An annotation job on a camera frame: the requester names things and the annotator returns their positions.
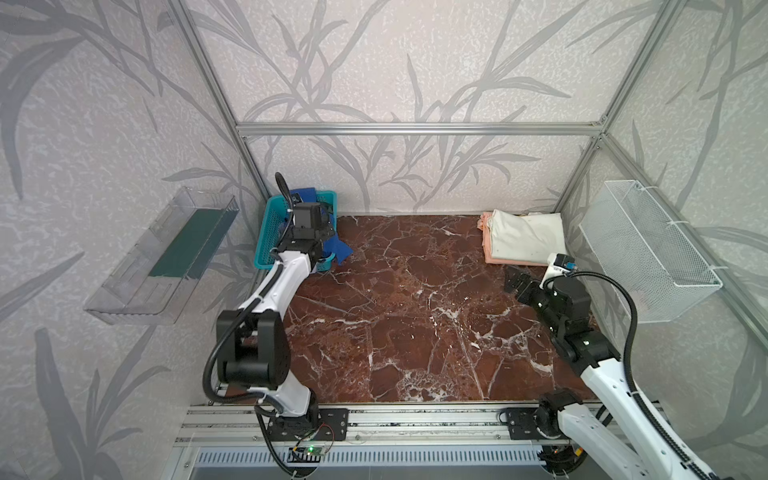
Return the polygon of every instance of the red marble surface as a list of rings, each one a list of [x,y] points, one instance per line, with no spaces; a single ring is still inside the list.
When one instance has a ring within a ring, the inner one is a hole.
[[[291,369],[320,402],[535,400],[556,386],[594,398],[502,291],[477,220],[339,218],[355,253],[310,275],[285,319]]]

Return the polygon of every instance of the wall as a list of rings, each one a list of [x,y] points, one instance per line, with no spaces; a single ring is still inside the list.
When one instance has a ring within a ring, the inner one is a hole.
[[[3,2],[0,31],[0,477],[158,478],[260,199],[163,2]],[[182,185],[243,210],[181,318],[88,315]]]
[[[611,128],[724,264],[766,305],[763,181],[768,142],[766,2],[688,2]],[[624,176],[599,152],[563,211],[568,246],[599,268],[578,223],[605,180]],[[591,283],[603,330],[624,345],[628,318]],[[768,468],[768,358],[712,295],[670,323],[641,325],[638,383],[718,475],[762,478]]]
[[[660,2],[187,4],[239,122],[590,122]],[[250,148],[265,177],[332,188],[343,212],[427,214],[547,210],[587,142],[252,137]]]

